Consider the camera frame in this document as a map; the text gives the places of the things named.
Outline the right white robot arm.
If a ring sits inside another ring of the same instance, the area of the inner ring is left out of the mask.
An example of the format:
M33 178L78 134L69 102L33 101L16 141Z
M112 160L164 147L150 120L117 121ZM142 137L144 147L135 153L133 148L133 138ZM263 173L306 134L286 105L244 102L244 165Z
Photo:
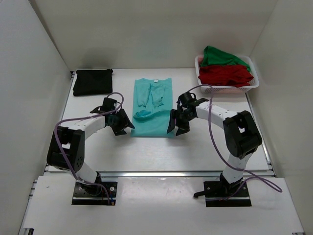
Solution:
M240 190L247 162L262 144L261 135L250 112L230 111L213 105L206 99L172 109L167 133L175 128L178 129L176 136L189 132L189 122L195 118L208 121L211 139L213 139L212 124L224 131L229 157L227 160L222 159L226 167L216 182L215 192L222 199L229 198Z

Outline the teal t shirt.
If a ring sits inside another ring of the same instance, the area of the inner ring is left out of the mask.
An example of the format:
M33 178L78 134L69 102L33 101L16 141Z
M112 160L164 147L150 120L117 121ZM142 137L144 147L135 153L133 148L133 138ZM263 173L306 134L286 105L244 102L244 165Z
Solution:
M134 82L132 137L172 138L167 133L173 108L172 79L138 79Z

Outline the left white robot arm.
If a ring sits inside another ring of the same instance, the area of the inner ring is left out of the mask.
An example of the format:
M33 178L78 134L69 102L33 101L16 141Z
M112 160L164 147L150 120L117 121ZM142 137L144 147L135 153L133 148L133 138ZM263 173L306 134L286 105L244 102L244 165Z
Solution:
M124 109L94 113L76 118L70 127L57 125L53 131L47 164L71 174L92 195L104 188L100 174L85 163L85 141L97 131L110 127L115 136L125 135L126 128L134 129Z

